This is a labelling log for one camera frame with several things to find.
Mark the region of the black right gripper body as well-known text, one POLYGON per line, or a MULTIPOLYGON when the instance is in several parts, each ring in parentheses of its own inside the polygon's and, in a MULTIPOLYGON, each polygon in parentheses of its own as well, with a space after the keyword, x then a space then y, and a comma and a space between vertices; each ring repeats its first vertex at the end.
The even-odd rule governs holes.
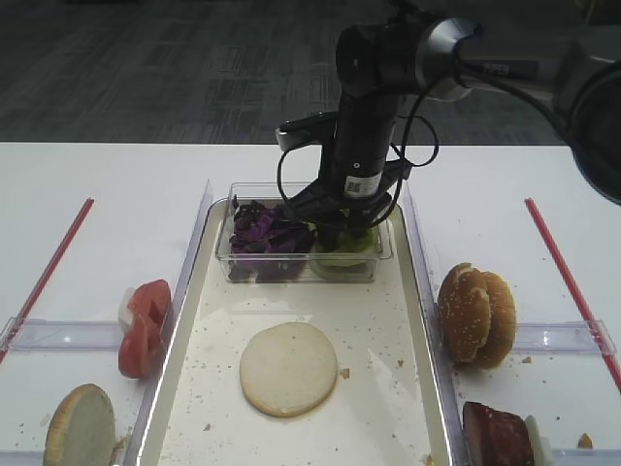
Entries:
POLYGON ((299 220, 343 221, 348 228, 350 209, 370 209, 377 216, 391 203, 388 189, 409 173, 406 162, 388 162, 397 113, 403 97, 376 94, 341 95, 334 136, 321 145, 314 182, 285 201, 299 220))

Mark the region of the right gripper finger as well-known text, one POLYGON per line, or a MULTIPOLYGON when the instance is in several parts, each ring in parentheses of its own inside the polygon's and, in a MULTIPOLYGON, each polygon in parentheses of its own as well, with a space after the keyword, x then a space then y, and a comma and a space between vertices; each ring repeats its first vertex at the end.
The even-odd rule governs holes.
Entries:
POLYGON ((318 245, 323 251, 330 252, 340 247, 340 237, 345 230, 343 221, 321 220, 317 223, 318 245))
POLYGON ((348 211, 348 234, 356 239, 365 236, 374 228, 376 214, 370 209, 348 211))

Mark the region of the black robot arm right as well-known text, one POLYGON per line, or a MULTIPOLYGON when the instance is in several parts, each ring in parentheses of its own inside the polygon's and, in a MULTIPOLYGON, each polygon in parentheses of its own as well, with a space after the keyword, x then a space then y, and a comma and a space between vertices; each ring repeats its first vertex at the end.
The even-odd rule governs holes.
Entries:
POLYGON ((341 33, 338 109, 286 122, 277 131, 283 152, 322 147, 317 178, 285 198, 284 209, 314 224, 324 248, 333 250, 341 232, 361 235, 394 209, 412 165, 403 149, 394 160, 387 154, 408 95, 454 101, 486 89, 519 98, 571 148, 585 180, 619 201, 618 26, 495 34, 404 1, 398 8, 383 24, 353 25, 341 33))

